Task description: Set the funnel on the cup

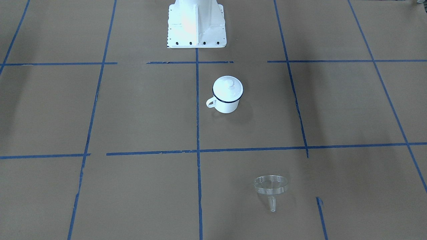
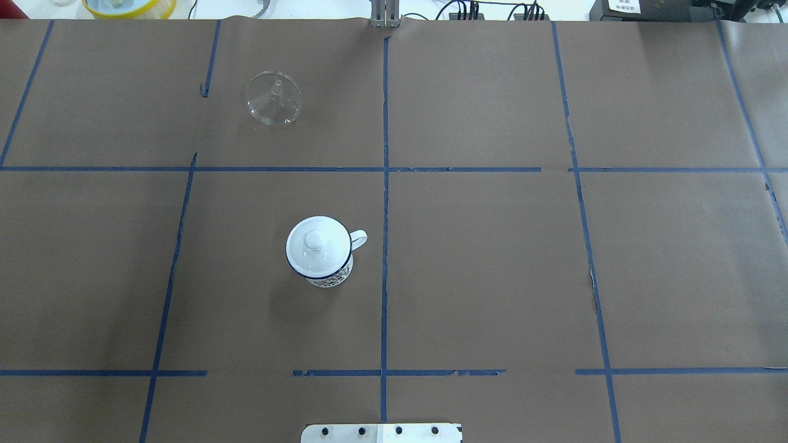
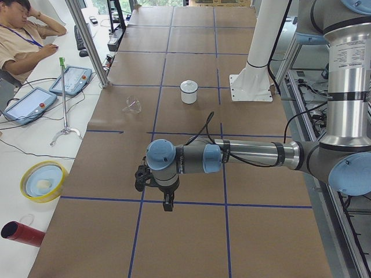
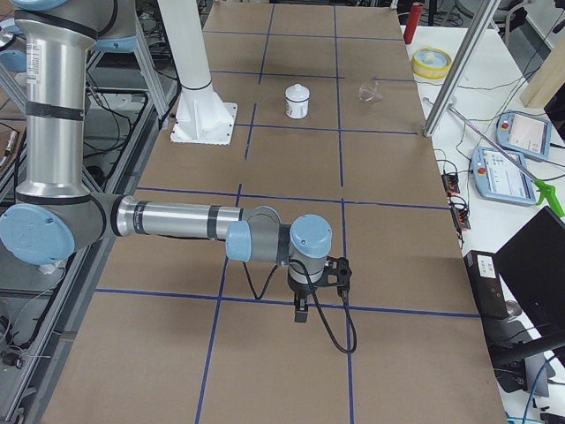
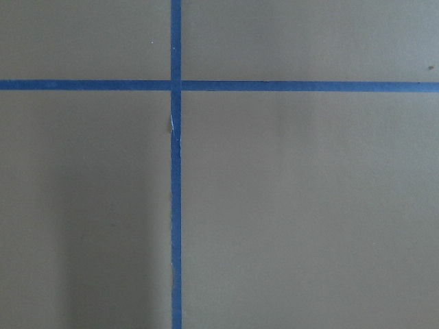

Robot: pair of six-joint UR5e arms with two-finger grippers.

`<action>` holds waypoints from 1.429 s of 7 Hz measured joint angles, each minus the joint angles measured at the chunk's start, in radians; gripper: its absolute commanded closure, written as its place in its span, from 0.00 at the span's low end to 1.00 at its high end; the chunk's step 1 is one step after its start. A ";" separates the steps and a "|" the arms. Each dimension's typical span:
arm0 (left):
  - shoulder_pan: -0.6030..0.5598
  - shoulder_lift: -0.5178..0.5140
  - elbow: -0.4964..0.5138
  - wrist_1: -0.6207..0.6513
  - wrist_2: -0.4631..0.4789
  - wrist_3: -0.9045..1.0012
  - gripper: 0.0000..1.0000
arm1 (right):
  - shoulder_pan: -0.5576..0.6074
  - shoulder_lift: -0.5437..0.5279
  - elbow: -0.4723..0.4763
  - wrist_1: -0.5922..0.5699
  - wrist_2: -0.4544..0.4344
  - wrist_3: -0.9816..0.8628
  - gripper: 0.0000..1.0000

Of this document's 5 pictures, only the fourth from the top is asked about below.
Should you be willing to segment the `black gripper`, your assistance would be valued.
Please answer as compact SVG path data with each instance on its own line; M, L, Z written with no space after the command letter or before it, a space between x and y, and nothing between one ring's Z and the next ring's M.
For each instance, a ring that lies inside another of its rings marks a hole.
M294 322L307 323L308 297L312 294L308 284L301 284L292 278L288 279L288 286L294 293Z

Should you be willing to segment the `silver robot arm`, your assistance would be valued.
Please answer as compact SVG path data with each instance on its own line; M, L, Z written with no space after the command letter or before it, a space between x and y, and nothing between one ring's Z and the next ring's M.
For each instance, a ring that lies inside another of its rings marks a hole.
M26 179L1 217L1 240L19 260L47 265L112 236L158 235L224 243L228 258L288 270L295 319L326 285L332 230L316 215L285 225L269 207L138 201L92 193L82 181L87 53L134 49L132 1L18 1L26 37Z

